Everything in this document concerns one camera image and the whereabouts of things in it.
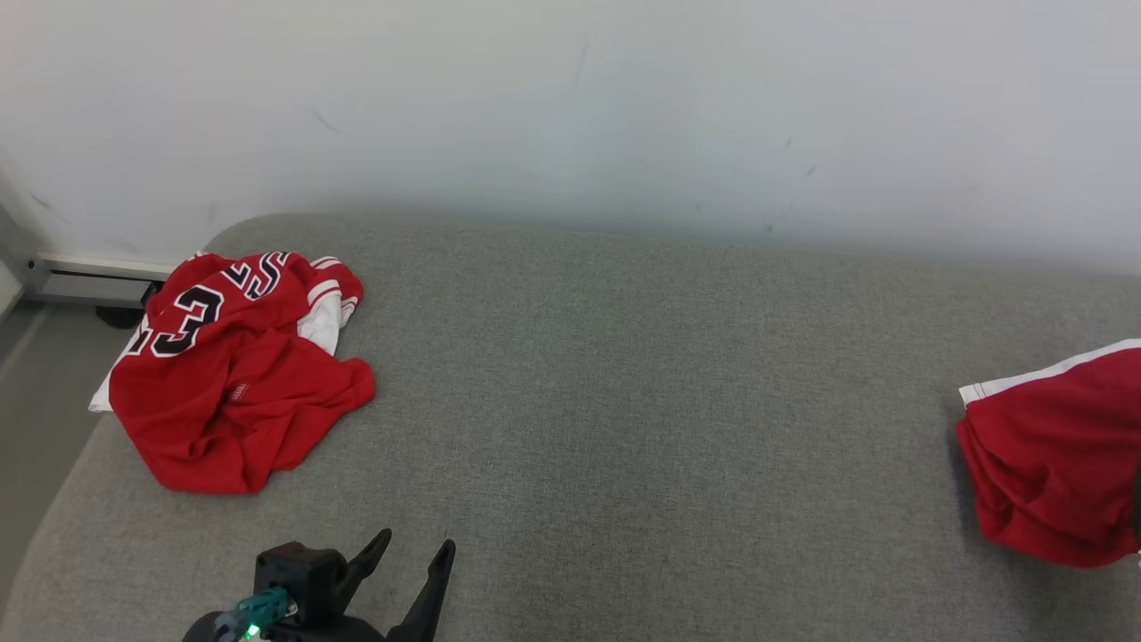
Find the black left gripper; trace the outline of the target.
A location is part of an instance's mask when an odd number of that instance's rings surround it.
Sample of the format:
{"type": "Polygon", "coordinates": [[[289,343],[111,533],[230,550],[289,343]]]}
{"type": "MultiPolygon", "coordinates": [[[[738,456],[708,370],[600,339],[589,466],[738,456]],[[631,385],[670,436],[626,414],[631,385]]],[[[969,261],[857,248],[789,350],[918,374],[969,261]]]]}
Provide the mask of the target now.
{"type": "MultiPolygon", "coordinates": [[[[348,561],[342,578],[343,595],[355,595],[362,582],[375,572],[391,538],[391,529],[380,530],[357,556],[348,561]]],[[[388,631],[388,641],[435,641],[454,556],[456,544],[452,539],[444,541],[439,552],[428,564],[423,590],[416,594],[403,621],[388,631]]],[[[278,621],[268,629],[257,629],[257,633],[251,633],[250,626],[244,629],[218,629],[216,621],[220,616],[220,611],[204,613],[184,634],[183,641],[386,641],[380,631],[369,621],[351,616],[333,616],[329,621],[305,627],[278,621]]]]}

